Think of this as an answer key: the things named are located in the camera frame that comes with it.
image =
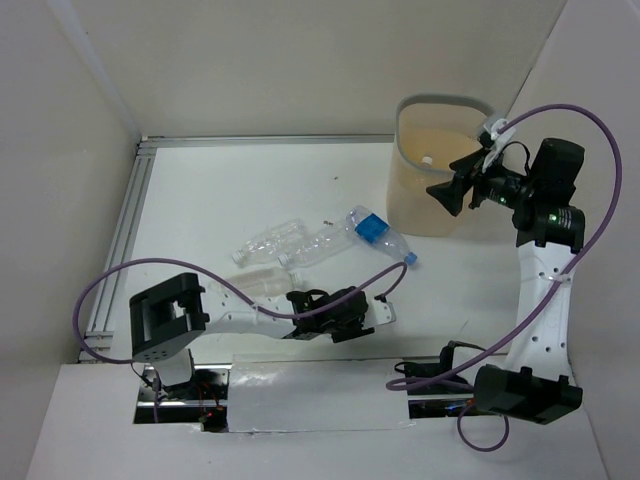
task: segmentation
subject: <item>white wall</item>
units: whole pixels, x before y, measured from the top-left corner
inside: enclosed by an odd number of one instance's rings
[[[40,1],[0,3],[0,478],[26,475],[134,143]]]
[[[408,94],[511,106],[564,0],[74,0],[147,135],[389,133]]]
[[[631,1],[569,0],[514,108],[521,113],[551,102],[582,105],[609,125],[622,151],[620,206],[609,231],[578,267],[569,337],[587,411],[615,480],[635,479],[640,468],[639,45],[640,11]],[[593,231],[612,190],[606,140],[571,113],[543,114],[520,130],[521,139],[536,148],[544,136],[587,149],[575,204],[585,208]]]

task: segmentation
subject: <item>blue bottle cap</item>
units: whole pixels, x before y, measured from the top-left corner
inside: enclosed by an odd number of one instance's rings
[[[416,260],[418,260],[418,256],[413,252],[409,252],[409,255],[404,257],[404,262],[407,265],[413,265],[414,263],[416,263]]]

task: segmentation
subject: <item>white floor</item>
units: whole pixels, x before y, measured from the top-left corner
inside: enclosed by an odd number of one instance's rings
[[[385,216],[391,144],[245,145],[157,152],[132,258],[172,257],[223,276],[240,270],[230,253],[269,225],[299,217],[309,229],[343,218],[355,205]],[[510,212],[496,205],[467,217],[446,239],[410,237],[419,256],[389,300],[398,321],[341,345],[327,339],[277,341],[209,335],[193,344],[197,362],[253,358],[380,358],[437,355],[452,338],[489,345],[515,326],[519,271]],[[301,269],[309,288],[358,285],[393,261],[365,244]],[[112,355],[130,357],[127,299],[182,270],[128,272],[112,314]],[[368,289],[374,296],[393,278]]]

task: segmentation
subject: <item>clear plastic bottle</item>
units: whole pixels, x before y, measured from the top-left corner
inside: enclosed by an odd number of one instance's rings
[[[283,295],[302,288],[303,281],[299,273],[289,273],[280,267],[262,268],[253,272],[241,273],[227,278],[234,287],[238,287],[250,297],[271,297]]]
[[[344,221],[336,222],[310,235],[292,249],[278,257],[286,268],[309,267],[329,258],[354,244]]]
[[[396,232],[387,222],[371,210],[358,205],[349,212],[346,220],[347,230],[355,233],[373,248],[376,248],[395,260],[413,265],[418,256],[411,251],[402,234]]]
[[[307,235],[307,227],[302,220],[291,220],[256,235],[231,257],[239,267],[273,262]]]

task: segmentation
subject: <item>black bracket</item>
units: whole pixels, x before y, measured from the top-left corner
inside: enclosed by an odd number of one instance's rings
[[[202,312],[203,292],[198,275],[183,273],[131,297],[132,358],[143,363],[166,360],[201,335],[209,322]]]
[[[535,377],[529,367],[511,372],[485,365],[476,375],[474,396],[481,412],[540,425],[551,423],[582,404],[582,389],[569,385],[568,377],[561,375],[558,381]]]
[[[345,288],[333,295],[322,290],[295,291],[287,294],[287,300],[293,304],[295,313],[304,313],[328,305],[354,289],[355,287]],[[340,343],[369,335],[374,329],[363,328],[368,308],[364,292],[358,292],[354,297],[326,312],[294,320],[296,329],[285,338],[311,340],[318,335],[330,334],[333,343]]]

